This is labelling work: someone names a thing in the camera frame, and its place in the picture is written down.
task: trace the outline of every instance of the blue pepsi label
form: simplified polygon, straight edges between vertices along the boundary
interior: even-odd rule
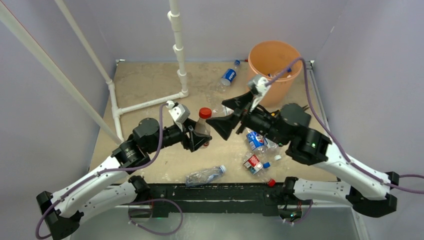
[[[229,83],[231,84],[234,80],[234,78],[236,77],[237,73],[236,71],[234,71],[233,69],[229,68],[224,75],[222,76],[223,79],[226,79],[229,81]]]
[[[249,132],[246,137],[252,150],[262,147],[265,144],[264,138],[255,131]]]

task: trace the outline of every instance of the white wall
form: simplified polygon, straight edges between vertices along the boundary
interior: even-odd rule
[[[175,61],[167,0],[86,0],[116,59]],[[266,40],[313,60],[347,0],[180,0],[188,61],[247,58]]]
[[[104,79],[54,1],[2,1],[103,115]],[[1,22],[0,40],[0,232],[29,240],[41,216],[36,196],[87,172],[99,127]]]
[[[424,174],[424,1],[349,1],[314,65],[328,122],[369,166]],[[423,181],[404,180],[423,190]],[[392,190],[395,213],[367,218],[373,240],[423,239],[424,196]]]

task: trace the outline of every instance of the trash bin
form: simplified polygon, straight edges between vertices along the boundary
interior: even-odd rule
[[[261,74],[269,81],[272,74],[283,70],[291,61],[300,57],[301,54],[291,45],[282,41],[264,41],[254,46],[249,53],[248,63],[249,70],[247,81],[257,74]],[[299,81],[302,78],[302,62],[298,61],[291,68],[290,73],[286,73],[275,81],[268,93],[262,99],[260,104],[264,107],[274,106],[280,103],[290,89],[293,81]]]

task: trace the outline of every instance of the white bottle cap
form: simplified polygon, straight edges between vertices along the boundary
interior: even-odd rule
[[[224,165],[219,166],[219,169],[221,169],[222,173],[225,173],[227,171]]]

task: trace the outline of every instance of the gray floor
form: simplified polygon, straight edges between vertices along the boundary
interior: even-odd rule
[[[128,224],[126,208],[106,211],[81,226],[72,240],[358,240],[349,207],[313,207],[299,225],[289,226],[279,217],[261,214],[185,213],[181,229],[170,236],[153,235]],[[180,214],[140,222],[158,232],[179,224]]]

